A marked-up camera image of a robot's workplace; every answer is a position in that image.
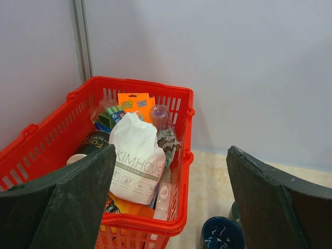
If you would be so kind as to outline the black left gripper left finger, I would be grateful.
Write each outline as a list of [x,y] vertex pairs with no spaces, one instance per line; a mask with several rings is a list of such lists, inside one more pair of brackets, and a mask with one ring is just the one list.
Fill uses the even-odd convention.
[[1,192],[1,248],[94,248],[115,162],[109,145]]

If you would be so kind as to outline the orange dotted box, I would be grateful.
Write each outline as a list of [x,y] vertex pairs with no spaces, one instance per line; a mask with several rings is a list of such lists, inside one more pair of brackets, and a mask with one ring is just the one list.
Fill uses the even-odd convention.
[[155,105],[154,96],[148,93],[119,93],[118,101],[125,113],[136,113],[142,121],[152,123],[150,110]]

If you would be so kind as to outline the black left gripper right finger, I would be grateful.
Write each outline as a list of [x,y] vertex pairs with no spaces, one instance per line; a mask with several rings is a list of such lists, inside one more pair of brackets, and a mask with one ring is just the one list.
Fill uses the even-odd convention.
[[331,188],[235,146],[226,161],[247,248],[331,248]]

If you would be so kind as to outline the white cloth bag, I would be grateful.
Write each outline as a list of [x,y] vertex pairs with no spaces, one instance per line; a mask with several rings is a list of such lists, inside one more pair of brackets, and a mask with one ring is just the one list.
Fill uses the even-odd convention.
[[111,193],[133,203],[149,205],[165,167],[165,153],[157,142],[157,129],[126,113],[109,135],[116,163]]

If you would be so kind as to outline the dark green mug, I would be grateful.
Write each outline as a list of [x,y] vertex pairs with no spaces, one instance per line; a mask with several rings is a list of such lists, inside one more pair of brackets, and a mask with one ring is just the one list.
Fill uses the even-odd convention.
[[239,212],[237,208],[237,204],[234,202],[231,206],[231,209],[229,211],[228,218],[235,222],[239,227],[241,227]]

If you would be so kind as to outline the red plastic basket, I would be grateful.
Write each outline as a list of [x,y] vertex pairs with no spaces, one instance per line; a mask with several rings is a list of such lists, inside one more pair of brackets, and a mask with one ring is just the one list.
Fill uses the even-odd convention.
[[[161,166],[144,158],[146,149],[134,155],[109,146],[73,166],[65,164],[93,130],[89,108],[132,92],[168,104],[181,142],[171,165],[166,221],[102,212],[110,183],[137,189],[135,176],[161,175]],[[27,126],[1,152],[1,248],[165,248],[187,221],[193,97],[188,88],[102,76],[70,92],[52,114]]]

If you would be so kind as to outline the dark blue mug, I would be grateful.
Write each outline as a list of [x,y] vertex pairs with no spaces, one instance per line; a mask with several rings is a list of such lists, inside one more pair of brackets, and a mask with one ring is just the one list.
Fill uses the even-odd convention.
[[211,217],[202,226],[199,248],[245,249],[243,231],[236,222],[226,217]]

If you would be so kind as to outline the black cylindrical can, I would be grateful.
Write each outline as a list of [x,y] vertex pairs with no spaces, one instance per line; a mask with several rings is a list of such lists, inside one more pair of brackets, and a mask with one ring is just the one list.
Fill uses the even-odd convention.
[[105,131],[90,132],[80,143],[74,155],[89,155],[90,153],[109,145],[109,133]]

